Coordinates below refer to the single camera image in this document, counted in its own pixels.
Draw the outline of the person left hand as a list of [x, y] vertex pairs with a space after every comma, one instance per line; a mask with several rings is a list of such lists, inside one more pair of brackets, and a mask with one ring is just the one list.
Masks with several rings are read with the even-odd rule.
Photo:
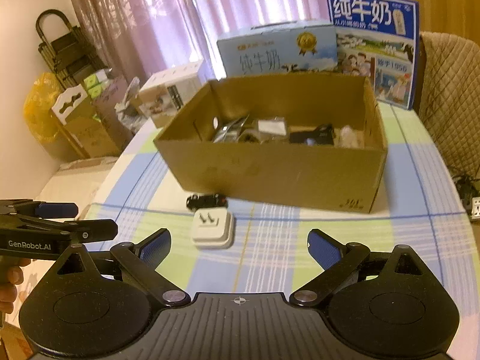
[[11, 314], [18, 296], [17, 285], [24, 281], [23, 267], [31, 263], [30, 258], [1, 257], [1, 312]]

